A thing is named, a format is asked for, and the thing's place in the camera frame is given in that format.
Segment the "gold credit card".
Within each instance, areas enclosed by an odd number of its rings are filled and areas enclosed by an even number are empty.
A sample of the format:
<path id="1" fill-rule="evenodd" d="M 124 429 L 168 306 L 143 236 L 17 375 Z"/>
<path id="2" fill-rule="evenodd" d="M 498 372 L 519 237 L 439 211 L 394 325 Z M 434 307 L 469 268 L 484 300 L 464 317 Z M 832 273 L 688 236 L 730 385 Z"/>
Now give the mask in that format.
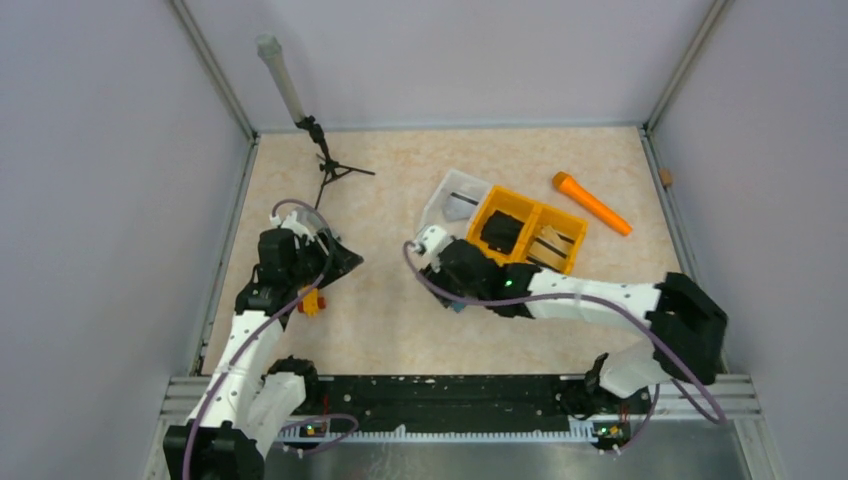
<path id="1" fill-rule="evenodd" d="M 550 225 L 543 226 L 530 242 L 527 260 L 562 271 L 570 259 L 573 241 Z"/>

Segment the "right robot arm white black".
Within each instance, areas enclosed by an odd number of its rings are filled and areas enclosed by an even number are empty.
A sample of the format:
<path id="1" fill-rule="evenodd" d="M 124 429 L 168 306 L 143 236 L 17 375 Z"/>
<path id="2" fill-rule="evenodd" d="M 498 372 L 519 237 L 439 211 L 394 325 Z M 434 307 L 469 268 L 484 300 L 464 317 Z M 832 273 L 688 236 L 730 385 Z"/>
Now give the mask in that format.
<path id="1" fill-rule="evenodd" d="M 586 397 L 612 412 L 626 397 L 669 380 L 715 382 L 727 314 L 689 276 L 615 283 L 566 275 L 535 263 L 499 264 L 466 240 L 418 240 L 408 250 L 427 264 L 418 280 L 446 307 L 475 305 L 505 318 L 579 320 L 640 335 L 603 353 L 586 377 Z"/>

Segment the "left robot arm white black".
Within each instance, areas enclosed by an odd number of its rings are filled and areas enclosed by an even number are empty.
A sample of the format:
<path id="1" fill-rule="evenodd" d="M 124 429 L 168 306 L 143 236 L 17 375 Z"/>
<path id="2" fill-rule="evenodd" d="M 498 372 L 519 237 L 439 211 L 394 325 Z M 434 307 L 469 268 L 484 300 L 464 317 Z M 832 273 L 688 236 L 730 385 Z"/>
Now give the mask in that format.
<path id="1" fill-rule="evenodd" d="M 313 366 L 294 360 L 269 368 L 289 317 L 304 295 L 362 264 L 329 228 L 262 232 L 258 262 L 238 293 L 229 338 L 209 384 L 187 419 L 163 439 L 173 479 L 261 479 L 284 422 L 319 404 Z"/>

